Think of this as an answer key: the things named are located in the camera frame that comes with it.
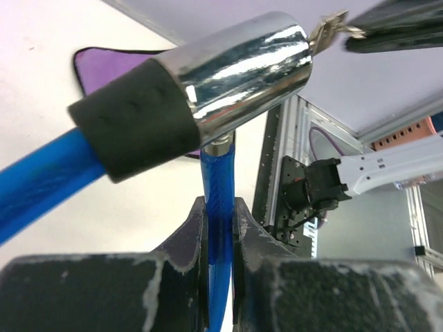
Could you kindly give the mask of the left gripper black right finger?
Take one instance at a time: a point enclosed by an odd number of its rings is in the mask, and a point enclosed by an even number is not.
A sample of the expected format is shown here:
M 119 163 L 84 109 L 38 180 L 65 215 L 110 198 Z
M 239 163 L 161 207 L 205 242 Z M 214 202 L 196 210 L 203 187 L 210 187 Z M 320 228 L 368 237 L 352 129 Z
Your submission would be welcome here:
M 442 291 L 400 261 L 301 259 L 252 217 L 233 217 L 235 331 L 441 331 Z

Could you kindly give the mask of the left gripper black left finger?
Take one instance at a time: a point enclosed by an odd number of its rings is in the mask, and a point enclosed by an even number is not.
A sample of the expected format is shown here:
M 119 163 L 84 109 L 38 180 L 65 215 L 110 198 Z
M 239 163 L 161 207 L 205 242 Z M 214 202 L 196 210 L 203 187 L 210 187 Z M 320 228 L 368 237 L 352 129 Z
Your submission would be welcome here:
M 203 331 L 208 314 L 203 197 L 151 252 L 32 255 L 1 271 L 2 331 Z

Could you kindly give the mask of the silver cable lock keys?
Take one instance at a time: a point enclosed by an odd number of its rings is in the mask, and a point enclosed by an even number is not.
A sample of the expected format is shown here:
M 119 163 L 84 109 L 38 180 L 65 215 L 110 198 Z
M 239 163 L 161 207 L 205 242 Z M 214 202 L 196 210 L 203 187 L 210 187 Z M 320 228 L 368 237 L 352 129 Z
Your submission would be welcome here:
M 307 38 L 313 56 L 328 49 L 340 33 L 345 33 L 354 39 L 366 38 L 366 33 L 363 30 L 356 26 L 347 25 L 347 14 L 348 10 L 340 10 L 321 18 Z

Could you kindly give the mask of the blue cable lock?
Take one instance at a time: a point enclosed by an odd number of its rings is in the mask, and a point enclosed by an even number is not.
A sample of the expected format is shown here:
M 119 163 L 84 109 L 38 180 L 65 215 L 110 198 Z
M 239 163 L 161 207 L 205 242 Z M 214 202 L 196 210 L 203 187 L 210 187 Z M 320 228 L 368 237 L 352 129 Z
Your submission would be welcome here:
M 75 127 L 1 171 L 1 240 L 102 176 L 119 183 L 199 150 L 208 314 L 222 327 L 233 256 L 236 128 L 301 90 L 306 32 L 270 12 L 159 53 L 68 108 Z

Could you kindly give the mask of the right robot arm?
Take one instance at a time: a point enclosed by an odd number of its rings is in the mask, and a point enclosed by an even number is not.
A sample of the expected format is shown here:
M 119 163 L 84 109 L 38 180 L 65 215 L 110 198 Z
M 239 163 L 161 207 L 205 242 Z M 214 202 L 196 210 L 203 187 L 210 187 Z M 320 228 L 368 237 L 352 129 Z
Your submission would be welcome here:
M 382 1 L 350 23 L 345 15 L 338 12 L 322 19 L 309 37 L 303 37 L 309 55 L 328 48 L 338 32 L 348 34 L 344 47 L 353 53 L 442 47 L 441 1 Z M 369 154 L 314 161 L 281 186 L 280 198 L 290 210 L 311 208 L 319 214 L 376 187 L 441 172 L 442 132 L 408 142 L 416 130 L 402 129 L 383 149 Z

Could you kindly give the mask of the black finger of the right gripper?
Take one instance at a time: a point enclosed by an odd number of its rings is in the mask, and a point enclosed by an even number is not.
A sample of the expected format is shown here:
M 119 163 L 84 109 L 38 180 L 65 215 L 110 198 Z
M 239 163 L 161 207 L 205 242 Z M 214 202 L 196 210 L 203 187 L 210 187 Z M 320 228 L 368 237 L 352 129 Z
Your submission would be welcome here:
M 344 49 L 369 54 L 442 47 L 442 30 L 416 30 L 405 33 L 370 35 L 363 39 L 349 37 Z
M 348 21 L 361 30 L 386 30 L 442 23 L 442 1 L 382 1 Z

